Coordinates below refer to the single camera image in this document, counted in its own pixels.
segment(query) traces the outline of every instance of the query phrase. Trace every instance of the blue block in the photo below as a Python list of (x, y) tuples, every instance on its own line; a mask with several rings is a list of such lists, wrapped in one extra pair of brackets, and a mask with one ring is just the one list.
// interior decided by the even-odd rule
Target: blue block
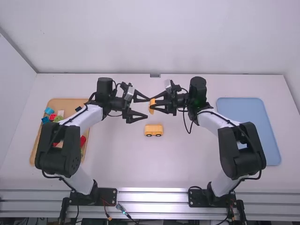
[(45, 109), (45, 113), (47, 113), (48, 115), (50, 115), (50, 114), (54, 113), (54, 110), (52, 108), (50, 108), (50, 107), (47, 107)]
[(49, 117), (45, 116), (44, 118), (42, 118), (42, 123), (45, 124), (47, 122), (50, 122)]

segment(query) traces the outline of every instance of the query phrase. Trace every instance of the wooden tray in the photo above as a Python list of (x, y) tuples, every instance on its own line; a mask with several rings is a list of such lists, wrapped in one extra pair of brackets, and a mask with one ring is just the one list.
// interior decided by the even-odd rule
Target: wooden tray
[[(76, 113), (75, 108), (77, 108), (78, 106), (83, 107), (84, 103), (86, 103), (88, 101), (88, 99), (85, 98), (53, 98), (51, 99), (46, 107), (50, 107), (54, 110), (54, 113), (57, 113), (58, 110), (64, 110), (65, 114), (64, 114), (64, 119), (72, 116), (74, 113)], [(44, 113), (43, 116), (41, 116), (41, 118), (48, 116), (48, 114)], [(39, 140), (39, 136), (41, 134), (41, 128), (42, 128), (42, 124), (38, 129), (38, 133), (37, 133), (37, 137), (36, 140), (34, 142), (34, 146), (31, 152), (31, 156), (30, 156), (30, 164), (32, 166), (34, 166), (34, 160), (36, 157), (36, 153), (37, 153), (37, 148), (38, 148), (38, 140)], [(83, 136), (86, 137), (86, 142), (84, 143), (84, 145), (81, 148), (82, 154), (81, 154), (81, 162), (84, 161), (84, 157), (85, 157), (85, 151), (86, 151), (86, 146), (88, 143), (88, 139), (89, 139), (89, 131), (90, 129), (86, 130), (83, 133)]]

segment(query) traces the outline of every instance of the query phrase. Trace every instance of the red block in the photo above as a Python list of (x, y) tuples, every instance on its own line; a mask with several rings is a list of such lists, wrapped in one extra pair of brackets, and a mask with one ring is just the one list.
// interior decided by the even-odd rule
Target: red block
[(49, 120), (53, 121), (53, 120), (55, 119), (56, 116), (57, 116), (56, 114), (53, 114), (53, 113), (52, 113), (52, 114), (50, 115), (50, 117), (49, 117)]
[(80, 148), (84, 145), (85, 142), (86, 142), (86, 137), (82, 135), (80, 138)]

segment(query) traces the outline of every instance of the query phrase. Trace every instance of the yellow toy car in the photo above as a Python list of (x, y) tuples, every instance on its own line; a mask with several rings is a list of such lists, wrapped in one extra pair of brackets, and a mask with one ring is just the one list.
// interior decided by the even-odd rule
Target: yellow toy car
[(151, 137), (155, 135), (156, 137), (160, 137), (164, 134), (164, 128), (161, 124), (147, 124), (145, 126), (145, 135), (147, 137)]

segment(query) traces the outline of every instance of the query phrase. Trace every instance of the white wall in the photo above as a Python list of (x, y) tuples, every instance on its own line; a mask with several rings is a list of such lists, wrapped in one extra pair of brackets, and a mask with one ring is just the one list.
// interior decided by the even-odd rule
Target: white wall
[(2, 0), (0, 27), (42, 73), (285, 74), (300, 109), (298, 0)]
[(0, 34), (0, 166), (36, 75), (36, 72)]

